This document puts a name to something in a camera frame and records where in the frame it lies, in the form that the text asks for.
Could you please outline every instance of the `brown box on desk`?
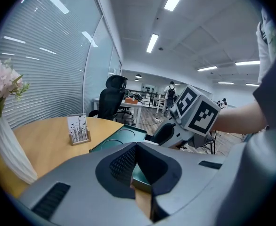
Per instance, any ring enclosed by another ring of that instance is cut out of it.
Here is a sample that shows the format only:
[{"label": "brown box on desk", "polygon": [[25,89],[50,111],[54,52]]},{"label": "brown box on desk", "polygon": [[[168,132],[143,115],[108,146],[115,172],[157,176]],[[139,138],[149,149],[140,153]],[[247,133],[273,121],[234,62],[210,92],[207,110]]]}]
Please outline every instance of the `brown box on desk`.
[{"label": "brown box on desk", "polygon": [[125,103],[130,103],[130,104],[137,104],[138,100],[133,100],[133,98],[125,98],[124,100]]}]

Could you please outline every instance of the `round wooden table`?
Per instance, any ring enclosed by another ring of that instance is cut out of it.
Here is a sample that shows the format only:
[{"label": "round wooden table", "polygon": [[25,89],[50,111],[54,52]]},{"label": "round wooden table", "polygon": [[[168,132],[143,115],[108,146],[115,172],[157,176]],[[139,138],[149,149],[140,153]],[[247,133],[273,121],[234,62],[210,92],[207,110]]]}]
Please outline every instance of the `round wooden table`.
[{"label": "round wooden table", "polygon": [[[15,129],[14,133],[40,178],[66,160],[89,153],[90,149],[123,126],[92,117],[87,117],[87,124],[92,141],[79,145],[70,144],[67,117],[35,121]],[[29,186],[6,166],[1,155],[0,185],[16,198]]]}]

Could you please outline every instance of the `white vase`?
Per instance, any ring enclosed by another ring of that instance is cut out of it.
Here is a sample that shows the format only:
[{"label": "white vase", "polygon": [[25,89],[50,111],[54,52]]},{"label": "white vase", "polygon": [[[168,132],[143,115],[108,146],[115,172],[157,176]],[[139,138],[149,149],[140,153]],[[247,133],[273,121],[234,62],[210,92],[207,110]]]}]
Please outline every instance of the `white vase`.
[{"label": "white vase", "polygon": [[6,165],[23,181],[32,184],[38,175],[16,139],[7,120],[0,117],[0,154]]}]

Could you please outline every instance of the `chair headrest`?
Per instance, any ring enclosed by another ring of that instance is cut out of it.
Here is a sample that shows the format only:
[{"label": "chair headrest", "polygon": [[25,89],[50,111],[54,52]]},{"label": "chair headrest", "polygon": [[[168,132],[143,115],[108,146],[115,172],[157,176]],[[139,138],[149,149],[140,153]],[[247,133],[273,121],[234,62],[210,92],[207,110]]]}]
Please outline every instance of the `chair headrest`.
[{"label": "chair headrest", "polygon": [[106,80],[107,88],[116,88],[116,89],[124,89],[128,78],[125,78],[121,75],[112,75],[109,79]]}]

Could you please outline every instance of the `wooden picture stand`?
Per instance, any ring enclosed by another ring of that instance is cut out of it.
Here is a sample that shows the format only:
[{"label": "wooden picture stand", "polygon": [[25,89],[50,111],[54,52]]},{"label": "wooden picture stand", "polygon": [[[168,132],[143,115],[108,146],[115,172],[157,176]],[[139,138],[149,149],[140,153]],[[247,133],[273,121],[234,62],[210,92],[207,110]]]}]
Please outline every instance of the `wooden picture stand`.
[{"label": "wooden picture stand", "polygon": [[69,134],[70,144],[71,145],[78,145],[78,144],[82,144],[82,143],[86,143],[86,142],[91,141],[91,135],[90,135],[90,131],[89,130],[87,130],[87,134],[88,134],[88,140],[79,141],[79,142],[73,142],[72,141],[72,136]]}]

